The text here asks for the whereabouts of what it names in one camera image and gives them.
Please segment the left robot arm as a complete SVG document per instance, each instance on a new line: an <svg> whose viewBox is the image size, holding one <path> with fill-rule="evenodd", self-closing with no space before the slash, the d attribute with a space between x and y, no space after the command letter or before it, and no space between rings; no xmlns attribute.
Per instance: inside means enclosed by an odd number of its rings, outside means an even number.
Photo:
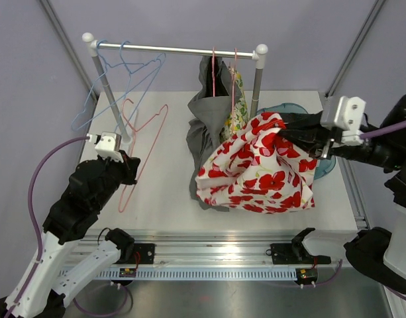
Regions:
<svg viewBox="0 0 406 318"><path fill-rule="evenodd" d="M121 229L107 233L102 245L60 276L66 258L119 186L136 184L140 159L120 151L121 159L98 157L80 163L43 224L42 250L13 292L0 298L0 317L61 317L76 295L103 269L134 256L134 239Z"/></svg>

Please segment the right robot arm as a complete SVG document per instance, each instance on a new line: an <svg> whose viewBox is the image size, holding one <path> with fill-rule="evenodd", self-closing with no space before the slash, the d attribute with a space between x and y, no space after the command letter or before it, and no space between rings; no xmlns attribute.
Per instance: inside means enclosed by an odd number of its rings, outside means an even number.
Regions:
<svg viewBox="0 0 406 318"><path fill-rule="evenodd" d="M291 241L298 262L315 258L347 261L359 273L406 295L406 94L375 127L364 123L365 102L341 97L315 114L284 113L280 136L314 159L333 156L374 166L389 174L372 197L378 213L390 213L393 228L329 233L308 228Z"/></svg>

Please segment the red poppy white skirt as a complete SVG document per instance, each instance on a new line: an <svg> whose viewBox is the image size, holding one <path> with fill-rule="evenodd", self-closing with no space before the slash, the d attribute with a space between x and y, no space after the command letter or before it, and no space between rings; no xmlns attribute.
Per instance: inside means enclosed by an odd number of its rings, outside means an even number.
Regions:
<svg viewBox="0 0 406 318"><path fill-rule="evenodd" d="M255 116L198 171L196 196L211 207L287 213L315 206L317 160L279 134L279 113Z"/></svg>

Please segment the blue wire hanger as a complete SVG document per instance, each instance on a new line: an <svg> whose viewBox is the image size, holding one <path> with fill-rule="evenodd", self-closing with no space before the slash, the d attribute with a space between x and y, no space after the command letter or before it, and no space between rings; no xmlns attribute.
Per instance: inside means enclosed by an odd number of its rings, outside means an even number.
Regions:
<svg viewBox="0 0 406 318"><path fill-rule="evenodd" d="M124 41L119 48L119 58L128 74L127 85L121 99L121 114L123 123L132 133L134 131L132 120L137 119L140 104L164 65L166 54L158 52L153 59L146 62L128 62L123 56L126 45L131 43Z"/></svg>
<svg viewBox="0 0 406 318"><path fill-rule="evenodd" d="M96 40L94 39L93 35L89 32L83 34L83 42L87 47L87 51L89 52L90 56L92 57L95 69L97 70L98 77L97 79L92 82L91 87L89 88L87 98L89 99L94 93L94 88L97 83L101 84L103 91L106 94L106 97L109 101L109 105L106 106L107 109L112 110L114 118L116 120L116 127L120 130L121 134L124 135L126 133L125 122L121 119L121 113L119 111L119 107L117 105L117 100L114 98L113 91L109 84L109 80L107 77L107 73L110 69L114 69L117 67L124 67L124 69L128 73L128 79L131 80L132 76L139 72L141 69L145 68L147 65L143 63L137 63L137 68L131 70L129 67L132 65L131 63L127 63L123 59L123 52L124 51L137 51L137 52L157 52L158 49L150 46L139 46L133 45L129 41L124 41L120 44L109 43L106 40ZM110 65L106 59L100 55L100 50L117 50L119 52L119 58L121 62L116 65ZM251 53L247 52L238 52L234 53L232 51L217 51L217 50L200 50L200 49L177 49L177 48L169 48L167 50L161 49L161 53L184 53L186 55L196 55L196 56L219 56L222 58L232 58L233 56L237 56L237 58L242 59L250 59L256 61L259 64L264 58L262 57L261 53L257 53L255 51Z"/></svg>

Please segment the plain grey skirt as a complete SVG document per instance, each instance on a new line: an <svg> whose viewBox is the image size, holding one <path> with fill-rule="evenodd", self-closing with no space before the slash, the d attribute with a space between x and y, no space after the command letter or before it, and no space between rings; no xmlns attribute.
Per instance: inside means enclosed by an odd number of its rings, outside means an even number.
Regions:
<svg viewBox="0 0 406 318"><path fill-rule="evenodd" d="M190 197L200 208L211 206L197 197L195 177L202 165L209 159L220 142L220 132L232 108L232 79L227 65L217 57L217 96L212 94L211 57L202 57L199 65L201 90L189 101L188 109L194 116L189 122L186 143L193 158L194 171L189 183Z"/></svg>

